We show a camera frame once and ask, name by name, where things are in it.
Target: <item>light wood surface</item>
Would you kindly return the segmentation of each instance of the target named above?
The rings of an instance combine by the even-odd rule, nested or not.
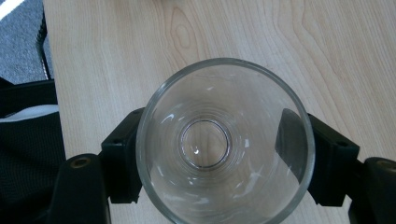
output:
[[[233,57],[285,80],[306,110],[396,160],[393,0],[45,0],[66,156],[101,142],[176,71]],[[349,223],[306,194],[284,223]],[[142,190],[111,206],[113,223],[167,223]]]

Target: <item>clear drinking glass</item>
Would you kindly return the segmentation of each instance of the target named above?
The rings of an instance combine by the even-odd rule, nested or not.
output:
[[[285,111],[299,120],[293,136],[280,131]],[[212,59],[155,92],[136,157],[148,196],[173,222],[278,223],[307,190],[314,138],[302,103],[279,77],[254,63]]]

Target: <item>floor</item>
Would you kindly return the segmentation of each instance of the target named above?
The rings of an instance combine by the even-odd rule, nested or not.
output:
[[[20,1],[20,5],[0,19],[0,77],[14,84],[46,78],[35,48],[43,17],[42,0]],[[4,9],[6,2],[18,0],[0,0],[0,10]],[[44,51],[53,75],[48,38]]]

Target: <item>black plastic mount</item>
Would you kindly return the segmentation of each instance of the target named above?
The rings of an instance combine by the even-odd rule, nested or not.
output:
[[[110,223],[102,170],[93,154],[67,160],[59,170],[47,223]]]
[[[315,137],[315,168],[308,191],[323,206],[342,206],[359,146],[313,115],[308,115]]]
[[[142,189],[137,172],[136,133],[144,108],[131,112],[102,143],[99,154],[112,203],[137,203]]]

